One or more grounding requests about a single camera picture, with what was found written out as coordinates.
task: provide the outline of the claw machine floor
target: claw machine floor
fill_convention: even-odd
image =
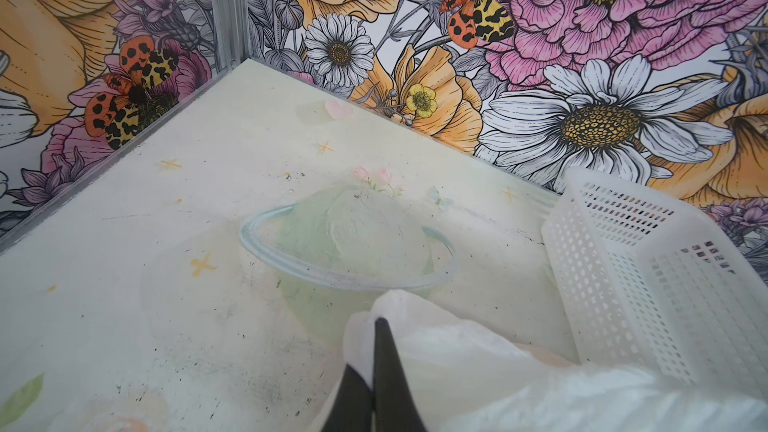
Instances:
[[[30,403],[7,430],[306,427],[377,294],[278,272],[238,228],[357,167],[456,246],[424,296],[578,361],[540,233],[557,197],[331,98],[249,60],[0,256],[0,402]]]

